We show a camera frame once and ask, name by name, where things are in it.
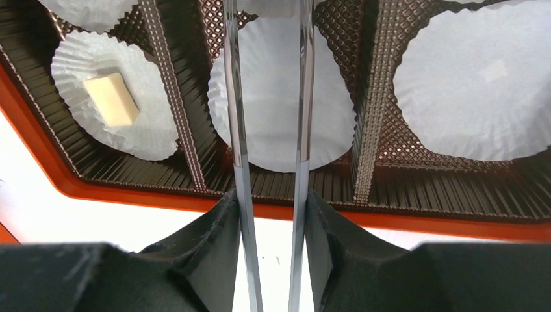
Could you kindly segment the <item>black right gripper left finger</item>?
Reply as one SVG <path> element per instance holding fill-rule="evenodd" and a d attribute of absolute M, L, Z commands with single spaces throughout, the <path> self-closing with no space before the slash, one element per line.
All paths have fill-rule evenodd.
<path fill-rule="evenodd" d="M 1 310 L 230 311 L 239 242 L 230 190 L 138 253 L 106 243 L 3 245 Z"/>

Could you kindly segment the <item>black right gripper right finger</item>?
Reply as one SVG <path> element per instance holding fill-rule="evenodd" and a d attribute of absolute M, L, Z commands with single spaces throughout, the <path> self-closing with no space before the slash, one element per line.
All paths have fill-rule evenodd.
<path fill-rule="evenodd" d="M 549 311 L 550 245 L 393 245 L 315 191 L 305 241 L 316 311 Z"/>

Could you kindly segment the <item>white rectangular chocolate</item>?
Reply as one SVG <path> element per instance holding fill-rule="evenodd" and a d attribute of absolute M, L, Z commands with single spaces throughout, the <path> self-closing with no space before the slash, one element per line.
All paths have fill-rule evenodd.
<path fill-rule="evenodd" d="M 83 81 L 83 86 L 107 127 L 134 124 L 140 110 L 120 73 L 87 79 Z"/>

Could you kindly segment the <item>metal tongs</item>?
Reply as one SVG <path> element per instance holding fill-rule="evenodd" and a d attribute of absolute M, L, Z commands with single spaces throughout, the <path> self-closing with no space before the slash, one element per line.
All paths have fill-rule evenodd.
<path fill-rule="evenodd" d="M 240 74 L 238 29 L 235 14 L 236 1 L 224 1 L 224 73 L 228 100 L 231 148 L 236 194 L 240 209 L 240 225 L 246 261 L 248 294 L 251 311 L 263 310 L 259 274 L 259 259 L 253 217 L 250 168 L 248 160 L 246 124 Z M 311 124 L 315 40 L 313 1 L 300 1 L 300 93 L 298 109 L 298 141 L 294 183 L 292 252 L 288 310 L 299 311 L 303 247 L 305 240 L 306 201 L 309 192 Z"/>

